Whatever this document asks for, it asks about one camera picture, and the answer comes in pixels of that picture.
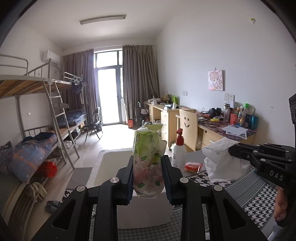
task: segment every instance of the glass door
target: glass door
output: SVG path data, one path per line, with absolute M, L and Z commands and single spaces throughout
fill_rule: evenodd
M 122 51 L 95 53 L 96 82 L 103 125 L 122 123 Z

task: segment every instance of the wall socket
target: wall socket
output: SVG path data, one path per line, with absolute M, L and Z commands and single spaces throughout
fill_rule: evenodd
M 234 95 L 229 94 L 229 101 L 234 101 Z
M 224 100 L 229 100 L 229 94 L 224 94 Z

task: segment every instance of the fluorescent lamp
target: fluorescent lamp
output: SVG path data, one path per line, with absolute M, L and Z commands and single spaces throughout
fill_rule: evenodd
M 95 23 L 95 22 L 108 21 L 108 20 L 120 20 L 120 19 L 126 19 L 126 14 L 125 15 L 115 15 L 115 16 L 89 18 L 89 19 L 85 19 L 85 20 L 80 20 L 80 24 L 84 25 L 84 24 L 87 24 L 87 23 Z

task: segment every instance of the green plastic bag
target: green plastic bag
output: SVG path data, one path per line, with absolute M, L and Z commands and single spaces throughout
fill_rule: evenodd
M 164 188 L 161 158 L 167 142 L 159 139 L 161 124 L 135 131 L 133 145 L 133 188 L 139 197 L 154 198 Z

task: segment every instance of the curtain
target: curtain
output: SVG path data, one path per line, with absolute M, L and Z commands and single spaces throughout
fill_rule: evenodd
M 81 76 L 86 82 L 85 104 L 88 122 L 91 121 L 92 113 L 97 108 L 95 75 L 94 75 L 94 50 L 86 50 L 79 53 L 63 56 L 62 72 Z M 71 89 L 62 91 L 63 102 L 69 105 L 69 111 L 82 109 L 80 94 L 75 94 Z
M 159 81 L 152 45 L 123 46 L 123 99 L 127 119 L 135 119 L 137 102 L 159 97 Z

